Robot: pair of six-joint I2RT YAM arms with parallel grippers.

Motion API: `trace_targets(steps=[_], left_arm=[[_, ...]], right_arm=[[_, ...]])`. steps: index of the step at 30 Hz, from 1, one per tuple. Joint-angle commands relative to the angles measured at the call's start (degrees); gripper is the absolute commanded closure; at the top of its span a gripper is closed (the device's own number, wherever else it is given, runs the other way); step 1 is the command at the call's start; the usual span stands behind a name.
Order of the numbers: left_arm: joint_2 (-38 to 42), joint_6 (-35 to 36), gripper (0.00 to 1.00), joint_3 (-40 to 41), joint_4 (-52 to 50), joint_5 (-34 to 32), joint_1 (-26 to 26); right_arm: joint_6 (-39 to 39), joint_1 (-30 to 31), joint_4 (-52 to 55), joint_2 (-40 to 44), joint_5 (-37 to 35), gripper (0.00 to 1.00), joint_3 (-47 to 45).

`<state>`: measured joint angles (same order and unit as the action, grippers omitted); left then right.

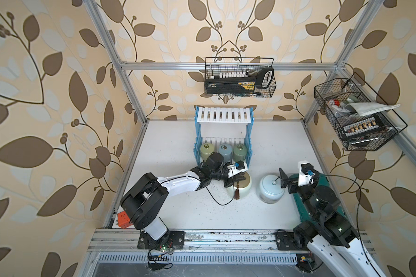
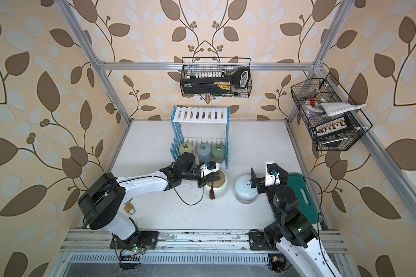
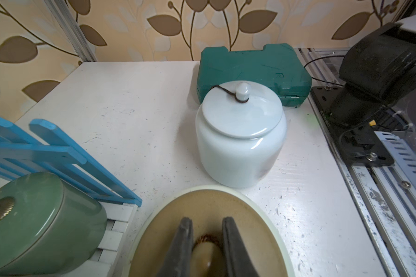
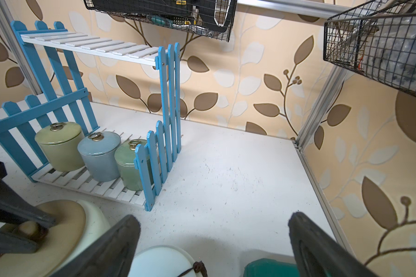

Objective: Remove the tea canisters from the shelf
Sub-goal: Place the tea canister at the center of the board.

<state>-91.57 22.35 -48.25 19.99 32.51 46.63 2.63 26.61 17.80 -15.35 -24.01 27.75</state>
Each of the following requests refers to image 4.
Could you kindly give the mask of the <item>blue-grey tea canister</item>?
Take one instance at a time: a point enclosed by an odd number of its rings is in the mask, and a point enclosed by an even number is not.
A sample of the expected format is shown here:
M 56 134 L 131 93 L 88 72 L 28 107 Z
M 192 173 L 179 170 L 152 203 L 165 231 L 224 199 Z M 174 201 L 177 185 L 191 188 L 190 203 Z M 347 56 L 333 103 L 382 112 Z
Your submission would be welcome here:
M 120 177 L 114 158 L 120 143 L 120 136 L 108 131 L 94 132 L 80 141 L 77 150 L 94 180 L 108 182 Z

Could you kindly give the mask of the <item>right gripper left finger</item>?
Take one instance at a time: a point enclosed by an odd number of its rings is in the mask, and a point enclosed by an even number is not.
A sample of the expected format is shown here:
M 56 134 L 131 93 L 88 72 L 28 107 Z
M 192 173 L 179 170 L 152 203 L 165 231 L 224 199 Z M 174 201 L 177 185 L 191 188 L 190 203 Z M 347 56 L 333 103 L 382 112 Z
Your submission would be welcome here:
M 126 215 L 54 277 L 126 277 L 141 235 L 141 224 Z

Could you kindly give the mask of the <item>white ceramic jar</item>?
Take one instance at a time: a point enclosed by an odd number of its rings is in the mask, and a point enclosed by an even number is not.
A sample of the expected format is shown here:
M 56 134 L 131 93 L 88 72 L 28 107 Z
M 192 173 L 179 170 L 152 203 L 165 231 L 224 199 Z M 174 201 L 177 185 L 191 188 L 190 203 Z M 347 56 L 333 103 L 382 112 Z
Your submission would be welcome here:
M 195 261 L 185 250 L 159 245 L 134 256 L 130 277 L 206 277 L 208 271 L 202 261 Z

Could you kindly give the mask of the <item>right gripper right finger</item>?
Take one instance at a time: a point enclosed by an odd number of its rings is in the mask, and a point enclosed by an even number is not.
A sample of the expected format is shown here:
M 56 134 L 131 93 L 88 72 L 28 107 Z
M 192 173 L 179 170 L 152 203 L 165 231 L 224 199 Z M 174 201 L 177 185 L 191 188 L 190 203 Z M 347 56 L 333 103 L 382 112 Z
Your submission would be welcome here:
M 293 213 L 288 227 L 292 251 L 301 277 L 376 276 L 304 213 Z

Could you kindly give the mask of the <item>cream jar with tan lid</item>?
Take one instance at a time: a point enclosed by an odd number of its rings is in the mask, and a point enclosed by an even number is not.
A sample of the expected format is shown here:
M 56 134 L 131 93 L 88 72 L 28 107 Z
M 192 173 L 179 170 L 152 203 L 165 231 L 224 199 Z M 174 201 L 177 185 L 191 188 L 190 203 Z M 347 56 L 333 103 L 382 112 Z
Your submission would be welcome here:
M 37 208 L 55 217 L 57 224 L 35 253 L 1 256 L 0 277 L 48 277 L 110 229 L 99 207 L 87 201 L 55 200 Z

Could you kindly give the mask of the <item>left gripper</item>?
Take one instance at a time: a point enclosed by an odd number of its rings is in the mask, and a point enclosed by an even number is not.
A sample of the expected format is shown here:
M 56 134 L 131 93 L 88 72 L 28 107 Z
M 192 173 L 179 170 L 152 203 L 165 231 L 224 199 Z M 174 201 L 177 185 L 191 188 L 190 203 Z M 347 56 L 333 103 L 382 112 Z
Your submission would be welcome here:
M 28 204 L 2 181 L 6 176 L 5 164 L 0 162 L 0 222 L 19 225 L 33 221 L 45 228 L 55 226 L 55 217 Z M 0 254 L 34 253 L 38 249 L 35 239 L 39 235 L 38 228 L 17 228 L 15 233 L 0 230 Z

